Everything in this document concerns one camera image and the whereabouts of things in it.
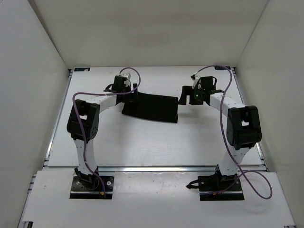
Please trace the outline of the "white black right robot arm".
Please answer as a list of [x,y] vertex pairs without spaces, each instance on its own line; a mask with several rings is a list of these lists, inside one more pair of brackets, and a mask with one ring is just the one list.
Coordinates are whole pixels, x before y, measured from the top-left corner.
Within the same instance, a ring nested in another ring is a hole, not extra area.
[[227,153],[217,165],[215,174],[208,177],[213,181],[216,189],[224,190],[237,178],[238,165],[241,164],[246,153],[261,141],[258,109],[254,105],[246,106],[227,97],[223,90],[216,88],[217,79],[213,76],[192,75],[191,79],[193,85],[182,87],[178,104],[186,105],[189,97],[190,105],[206,103],[219,110],[220,117],[227,118],[226,127],[221,126]]

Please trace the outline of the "black skirt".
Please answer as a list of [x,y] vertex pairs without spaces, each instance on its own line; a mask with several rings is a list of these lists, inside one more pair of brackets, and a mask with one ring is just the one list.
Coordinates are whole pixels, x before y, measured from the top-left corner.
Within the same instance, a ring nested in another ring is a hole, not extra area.
[[122,114],[149,121],[177,123],[178,98],[138,93],[137,101],[125,103]]

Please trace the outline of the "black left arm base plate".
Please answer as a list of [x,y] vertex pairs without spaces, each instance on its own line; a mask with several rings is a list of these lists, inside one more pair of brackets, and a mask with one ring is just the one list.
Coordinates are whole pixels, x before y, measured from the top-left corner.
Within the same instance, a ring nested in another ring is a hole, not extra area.
[[114,176],[101,176],[101,178],[104,181],[105,193],[102,190],[102,184],[99,183],[99,179],[97,179],[97,182],[93,186],[86,187],[77,176],[74,176],[69,198],[82,200],[111,200],[114,190]]

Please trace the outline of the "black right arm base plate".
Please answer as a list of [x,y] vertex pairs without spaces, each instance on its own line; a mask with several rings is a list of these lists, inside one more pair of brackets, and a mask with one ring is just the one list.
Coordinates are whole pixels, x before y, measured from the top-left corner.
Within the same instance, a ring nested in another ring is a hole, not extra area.
[[188,189],[198,189],[200,201],[242,201],[245,199],[240,181],[234,179],[219,181],[215,174],[198,176],[186,185]]

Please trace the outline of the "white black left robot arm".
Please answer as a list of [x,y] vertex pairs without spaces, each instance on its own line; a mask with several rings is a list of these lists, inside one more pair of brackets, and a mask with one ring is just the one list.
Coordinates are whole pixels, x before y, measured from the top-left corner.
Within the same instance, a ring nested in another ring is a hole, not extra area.
[[67,132],[73,139],[78,157],[75,174],[87,189],[105,194],[105,182],[99,175],[95,161],[94,138],[99,127],[101,112],[119,103],[132,103],[138,99],[139,83],[131,84],[130,73],[120,73],[103,94],[77,92],[72,97],[73,106],[67,122]]

